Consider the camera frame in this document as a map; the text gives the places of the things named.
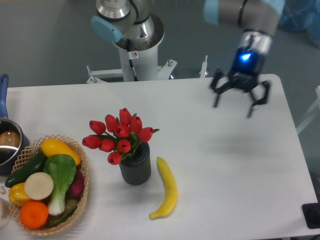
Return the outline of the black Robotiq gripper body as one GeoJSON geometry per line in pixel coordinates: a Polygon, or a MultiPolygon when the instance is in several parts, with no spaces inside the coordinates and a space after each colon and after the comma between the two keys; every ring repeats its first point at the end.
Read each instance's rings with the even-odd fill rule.
{"type": "Polygon", "coordinates": [[[258,31],[244,31],[227,77],[230,88],[250,92],[258,86],[258,76],[272,44],[272,37],[258,31]]]}

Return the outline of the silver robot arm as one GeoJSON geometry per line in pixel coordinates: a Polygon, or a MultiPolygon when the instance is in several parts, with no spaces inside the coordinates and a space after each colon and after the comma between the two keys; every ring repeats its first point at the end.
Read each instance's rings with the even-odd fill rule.
{"type": "Polygon", "coordinates": [[[256,106],[267,104],[271,82],[259,81],[269,54],[273,37],[282,16],[283,0],[207,0],[203,6],[203,17],[211,24],[236,25],[243,30],[239,45],[228,72],[218,68],[210,88],[216,94],[214,107],[220,96],[228,90],[237,89],[248,93],[251,117],[256,106]]]}

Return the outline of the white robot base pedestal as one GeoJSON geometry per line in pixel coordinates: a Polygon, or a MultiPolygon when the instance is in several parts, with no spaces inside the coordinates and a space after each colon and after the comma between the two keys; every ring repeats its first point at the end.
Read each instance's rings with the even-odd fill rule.
{"type": "Polygon", "coordinates": [[[150,1],[98,0],[95,7],[91,26],[117,47],[123,80],[157,80],[158,46],[165,31],[160,18],[151,13],[150,1]]]}

